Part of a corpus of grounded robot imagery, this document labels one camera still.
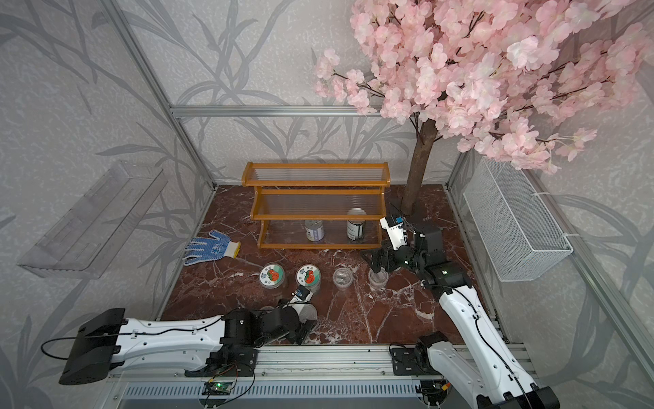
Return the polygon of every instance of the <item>leaf pattern wallpaper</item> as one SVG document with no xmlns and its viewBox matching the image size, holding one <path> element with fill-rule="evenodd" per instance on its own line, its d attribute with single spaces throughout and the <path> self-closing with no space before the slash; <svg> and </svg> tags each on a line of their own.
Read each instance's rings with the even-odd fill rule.
<svg viewBox="0 0 654 409">
<path fill-rule="evenodd" d="M 330 46 L 343 68 L 370 70 L 351 0 L 119 3 L 173 105 L 333 105 L 313 92 L 315 54 Z M 416 143 L 410 123 L 379 117 L 181 120 L 222 184 L 238 184 L 248 161 L 388 162 L 403 183 Z M 425 183 L 446 182 L 457 156 L 454 139 L 436 143 Z"/>
<path fill-rule="evenodd" d="M 597 38 L 616 38 L 631 23 L 654 34 L 654 4 L 640 1 L 617 16 L 572 37 L 561 58 Z M 622 111 L 589 110 L 552 129 L 580 127 L 598 137 L 555 175 L 541 180 L 589 246 L 601 267 L 654 334 L 654 69 L 638 73 L 641 90 Z M 654 389 L 604 315 L 571 260 L 563 260 L 534 281 L 502 283 L 494 273 L 462 196 L 479 155 L 467 154 L 453 184 L 455 202 L 472 241 L 492 300 L 507 335 L 524 342 L 540 380 L 570 408 L 654 408 Z M 516 314 L 512 311 L 523 311 Z"/>
<path fill-rule="evenodd" d="M 0 3 L 0 408 L 92 407 L 98 386 L 57 383 L 42 342 L 126 307 L 155 317 L 211 199 L 101 6 Z M 16 265 L 117 159 L 168 183 L 101 279 L 43 279 Z M 65 355 L 70 344 L 50 344 Z"/>
</svg>

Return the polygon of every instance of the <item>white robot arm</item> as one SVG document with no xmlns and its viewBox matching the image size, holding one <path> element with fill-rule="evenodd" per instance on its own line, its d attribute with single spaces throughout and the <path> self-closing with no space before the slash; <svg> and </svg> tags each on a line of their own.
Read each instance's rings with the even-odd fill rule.
<svg viewBox="0 0 654 409">
<path fill-rule="evenodd" d="M 437 332 L 420 337 L 415 348 L 419 371 L 437 371 L 466 399 L 473 409 L 556 409 L 559 401 L 550 388 L 539 388 L 506 347 L 484 311 L 465 270 L 447 260 L 441 229 L 429 222 L 409 223 L 402 218 L 380 220 L 388 232 L 388 244 L 364 255 L 371 269 L 389 273 L 399 267 L 412 270 L 430 289 L 454 321 L 477 365 L 464 360 Z M 407 242 L 407 231 L 413 242 Z"/>
<path fill-rule="evenodd" d="M 478 396 L 487 397 L 492 404 L 500 404 L 507 401 L 507 394 L 520 397 L 534 391 L 534 379 L 506 347 L 474 288 L 464 285 L 451 289 L 441 295 L 439 303 L 454 321 L 477 368 L 470 366 L 445 340 L 434 342 L 427 348 L 428 360 L 470 407 L 479 407 Z"/>
<path fill-rule="evenodd" d="M 300 286 L 269 311 L 241 308 L 191 321 L 124 319 L 124 309 L 107 310 L 79 328 L 59 383 L 91 383 L 130 369 L 175 368 L 203 377 L 234 363 L 248 366 L 256 348 L 274 340 L 303 342 L 316 322 L 300 321 L 312 295 Z"/>
</svg>

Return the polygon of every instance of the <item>pink blossom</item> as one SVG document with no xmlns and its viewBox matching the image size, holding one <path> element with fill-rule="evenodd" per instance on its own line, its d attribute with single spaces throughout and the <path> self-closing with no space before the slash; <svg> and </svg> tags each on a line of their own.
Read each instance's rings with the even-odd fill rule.
<svg viewBox="0 0 654 409">
<path fill-rule="evenodd" d="M 432 49 L 432 67 L 434 69 L 441 69 L 447 63 L 447 54 L 443 52 L 443 45 L 440 43 L 434 44 Z"/>
<path fill-rule="evenodd" d="M 516 169 L 542 169 L 547 166 L 546 162 L 551 157 L 550 153 L 540 145 L 539 149 L 527 153 L 516 150 L 511 154 L 511 165 Z"/>
<path fill-rule="evenodd" d="M 606 59 L 606 69 L 618 71 L 620 74 L 626 75 L 634 68 L 635 60 L 636 49 L 633 46 L 626 46 L 613 56 L 611 55 L 611 51 L 609 51 L 609 58 Z"/>
<path fill-rule="evenodd" d="M 461 138 L 461 140 L 456 144 L 456 148 L 458 149 L 459 152 L 468 152 L 470 149 L 474 148 L 474 146 L 479 142 L 479 140 L 475 137 L 469 137 L 468 138 Z"/>
<path fill-rule="evenodd" d="M 599 18 L 600 13 L 589 10 L 588 4 L 578 1 L 570 3 L 570 7 L 566 10 L 566 20 L 570 23 L 573 33 L 590 27 Z"/>
<path fill-rule="evenodd" d="M 328 79 L 334 74 L 334 68 L 329 63 L 327 57 L 320 57 L 316 63 L 315 68 L 316 77 L 320 79 Z"/>
<path fill-rule="evenodd" d="M 579 152 L 583 151 L 583 149 L 574 147 L 574 146 L 569 146 L 569 145 L 561 145 L 557 150 L 554 151 L 557 155 L 565 156 L 568 158 L 568 162 L 571 162 L 574 158 L 577 157 L 577 154 Z"/>
<path fill-rule="evenodd" d="M 602 97 L 604 97 L 604 91 L 602 90 L 601 82 L 595 82 L 591 85 L 588 85 L 586 89 L 581 91 L 578 95 L 579 102 L 582 103 L 586 108 L 597 104 L 602 99 Z"/>
<path fill-rule="evenodd" d="M 415 42 L 413 43 L 413 50 L 411 51 L 412 57 L 426 57 L 429 55 L 432 50 L 432 45 L 434 44 L 434 33 L 431 31 L 425 31 L 418 34 L 415 37 Z"/>
<path fill-rule="evenodd" d="M 552 23 L 549 26 L 548 32 L 547 36 L 545 36 L 546 42 L 553 41 L 554 43 L 560 43 L 571 34 L 572 26 L 568 22 Z"/>
<path fill-rule="evenodd" d="M 493 142 L 495 142 L 495 138 L 487 133 L 487 135 L 482 140 L 475 144 L 475 151 L 492 158 L 495 155 L 495 151 L 492 147 Z"/>
<path fill-rule="evenodd" d="M 315 91 L 316 94 L 323 98 L 327 98 L 327 87 L 325 84 L 322 83 L 321 80 L 316 81 L 315 85 L 313 86 L 313 90 Z"/>
<path fill-rule="evenodd" d="M 587 130 L 586 128 L 579 128 L 577 132 L 575 132 L 572 135 L 572 138 L 574 139 L 574 141 L 588 142 L 595 139 L 596 136 L 597 136 L 596 129 Z"/>
<path fill-rule="evenodd" d="M 366 115 L 368 113 L 375 112 L 375 109 L 370 107 L 370 99 L 368 99 L 368 93 L 364 90 L 359 90 L 356 95 L 348 96 L 347 103 L 356 107 L 356 110 L 360 115 Z"/>
<path fill-rule="evenodd" d="M 527 37 L 519 43 L 513 43 L 507 48 L 507 58 L 516 68 L 523 68 L 530 62 L 536 62 L 538 55 L 538 38 Z"/>
<path fill-rule="evenodd" d="M 559 47 L 632 2 L 355 0 L 351 25 L 374 78 L 366 82 L 357 69 L 335 75 L 340 58 L 329 48 L 315 67 L 315 91 L 339 103 L 347 99 L 361 115 L 374 112 L 370 97 L 379 92 L 385 118 L 403 124 L 419 113 L 444 138 L 461 136 L 460 151 L 474 148 L 519 169 L 554 173 L 552 152 L 571 160 L 596 131 L 555 133 L 544 141 L 530 115 L 546 114 L 559 125 L 588 107 L 625 106 L 638 90 L 634 74 L 654 56 L 640 23 L 615 41 L 582 45 L 570 63 L 559 61 Z"/>
<path fill-rule="evenodd" d="M 536 11 L 536 20 L 545 22 L 545 24 L 552 24 L 552 21 L 557 15 L 557 2 L 556 0 L 548 0 L 541 5 Z"/>
<path fill-rule="evenodd" d="M 333 48 L 327 48 L 324 52 L 325 57 L 329 61 L 329 64 L 332 66 L 337 66 L 341 62 L 341 58 L 336 55 L 336 51 Z"/>
<path fill-rule="evenodd" d="M 484 43 L 490 39 L 491 35 L 495 32 L 495 29 L 491 28 L 491 24 L 488 22 L 479 22 L 475 26 L 475 29 L 472 30 L 470 39 L 475 43 Z"/>
<path fill-rule="evenodd" d="M 508 3 L 504 0 L 497 0 L 494 2 L 494 6 L 490 11 L 493 15 L 492 29 L 501 30 L 506 26 L 506 22 L 514 19 L 518 14 L 518 5 Z"/>
<path fill-rule="evenodd" d="M 354 29 L 354 38 L 363 44 L 366 39 L 374 32 L 372 24 L 370 24 L 370 14 L 359 13 L 352 15 L 350 18 L 350 25 Z"/>
<path fill-rule="evenodd" d="M 347 93 L 343 88 L 343 80 L 337 76 L 332 77 L 332 89 L 334 90 L 334 98 L 336 102 L 342 103 L 347 97 Z"/>
</svg>

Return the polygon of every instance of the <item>red marble surface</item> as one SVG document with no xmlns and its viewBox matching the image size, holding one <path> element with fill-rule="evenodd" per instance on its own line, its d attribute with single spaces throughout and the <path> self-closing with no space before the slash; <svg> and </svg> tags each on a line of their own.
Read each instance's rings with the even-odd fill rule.
<svg viewBox="0 0 654 409">
<path fill-rule="evenodd" d="M 387 201 L 402 195 L 402 186 L 387 190 Z M 462 343 L 454 323 L 432 295 L 420 287 L 408 270 L 391 273 L 386 288 L 373 290 L 368 284 L 368 265 L 357 251 L 344 250 L 259 250 L 256 239 L 260 222 L 249 218 L 254 190 L 220 187 L 201 227 L 200 236 L 212 229 L 232 241 L 241 242 L 237 258 L 223 258 L 184 267 L 163 313 L 163 320 L 198 319 L 223 314 L 237 307 L 260 309 L 274 306 L 280 298 L 290 298 L 296 284 L 285 289 L 264 289 L 259 271 L 269 263 L 280 264 L 289 278 L 298 268 L 314 264 L 320 268 L 320 290 L 311 303 L 318 311 L 318 324 L 308 344 L 413 344 L 419 336 L 442 331 L 454 344 Z M 414 217 L 441 226 L 448 258 L 472 268 L 458 226 L 441 185 L 421 188 Z M 354 283 L 339 291 L 332 275 L 339 267 L 354 272 Z"/>
</svg>

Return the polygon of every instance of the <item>white wire basket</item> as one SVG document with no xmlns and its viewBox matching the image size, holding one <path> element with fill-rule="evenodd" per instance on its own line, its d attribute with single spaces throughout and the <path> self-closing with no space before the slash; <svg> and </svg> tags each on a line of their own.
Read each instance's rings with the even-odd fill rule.
<svg viewBox="0 0 654 409">
<path fill-rule="evenodd" d="M 482 158 L 463 193 L 500 281 L 539 278 L 572 246 L 522 171 Z"/>
</svg>

